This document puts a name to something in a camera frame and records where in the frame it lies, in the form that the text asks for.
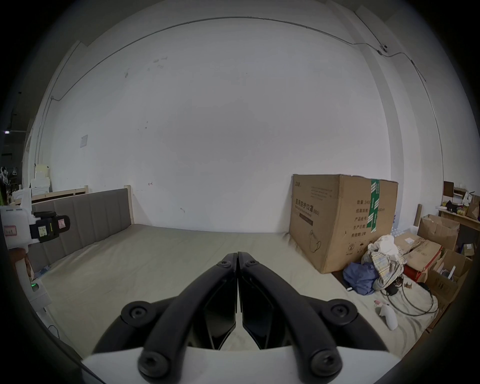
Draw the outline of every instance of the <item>blue cloth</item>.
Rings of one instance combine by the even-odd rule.
[[[343,278],[361,295],[371,295],[375,292],[373,282],[378,279],[378,272],[373,263],[350,263],[343,270]]]

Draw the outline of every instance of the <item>white foam box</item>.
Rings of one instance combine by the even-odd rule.
[[[32,188],[32,196],[43,195],[50,192],[50,187],[37,187]]]
[[[30,186],[32,188],[49,187],[50,186],[50,178],[49,177],[44,177],[42,179],[32,179],[30,181]]]

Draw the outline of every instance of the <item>mattress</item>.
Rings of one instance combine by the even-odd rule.
[[[395,310],[398,328],[388,329],[375,300],[380,292],[362,296],[346,289],[331,274],[320,274],[289,234],[221,233],[157,228],[134,224],[102,241],[58,260],[41,280],[52,298],[46,308],[57,327],[81,357],[91,354],[104,331],[131,301],[148,302],[177,296],[202,272],[227,253],[244,251],[293,286],[298,293],[322,300],[347,299],[373,326],[389,351],[403,357],[419,339],[434,314],[406,316]],[[430,294],[412,283],[408,299],[427,310]],[[433,309],[437,308],[433,297]],[[396,307],[419,313],[402,293],[392,297]],[[224,350],[258,349],[241,326],[224,343]]]

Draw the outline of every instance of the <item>black clamp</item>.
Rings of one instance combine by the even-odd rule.
[[[327,383],[339,374],[337,346],[387,350],[350,301],[301,296],[248,253],[238,252],[177,297],[127,304],[94,353],[143,347],[138,370],[144,379],[176,383],[187,346],[220,349],[235,328],[237,286],[243,327],[260,349],[292,345],[304,383]]]

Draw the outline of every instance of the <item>cardboard box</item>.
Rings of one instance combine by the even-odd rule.
[[[472,257],[475,255],[475,245],[474,244],[463,244],[462,255]]]
[[[321,273],[359,261],[392,230],[398,183],[346,175],[293,175],[290,234]]]
[[[472,195],[472,200],[468,205],[467,216],[478,220],[480,216],[480,196]]]
[[[455,266],[453,281],[449,280],[445,276],[442,276],[436,271],[441,263],[444,264],[444,269],[449,271],[451,271]],[[472,263],[473,262],[464,255],[451,250],[446,250],[443,257],[438,260],[435,266],[429,271],[427,286],[432,291],[432,294],[437,297],[439,309],[437,316],[429,326],[430,328],[433,328],[436,325],[438,320],[447,310],[450,303],[453,302],[457,297],[460,288],[462,288],[462,285],[467,278],[467,274],[472,266]]]
[[[456,221],[427,215],[420,220],[418,235],[454,251],[459,230],[460,224]]]
[[[405,274],[412,280],[419,281],[423,272],[426,272],[433,266],[436,260],[440,258],[442,246],[405,232],[395,237],[395,245],[407,259],[407,266],[414,271],[405,268]]]

